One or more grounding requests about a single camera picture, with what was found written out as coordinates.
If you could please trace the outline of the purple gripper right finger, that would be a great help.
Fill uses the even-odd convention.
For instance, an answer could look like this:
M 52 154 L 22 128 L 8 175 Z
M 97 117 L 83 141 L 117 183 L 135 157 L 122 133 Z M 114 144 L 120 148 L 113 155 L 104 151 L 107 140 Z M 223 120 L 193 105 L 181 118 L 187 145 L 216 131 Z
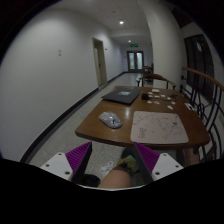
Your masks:
M 145 182 L 157 181 L 183 169 L 169 154 L 158 154 L 139 143 L 134 144 L 134 155 Z

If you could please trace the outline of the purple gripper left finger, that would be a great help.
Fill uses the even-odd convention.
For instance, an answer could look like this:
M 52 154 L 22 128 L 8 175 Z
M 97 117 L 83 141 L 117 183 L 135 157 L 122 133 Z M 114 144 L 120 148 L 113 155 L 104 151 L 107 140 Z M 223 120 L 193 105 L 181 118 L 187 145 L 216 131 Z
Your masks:
M 92 153 L 92 143 L 87 142 L 68 153 L 58 152 L 41 168 L 68 181 L 79 181 Z

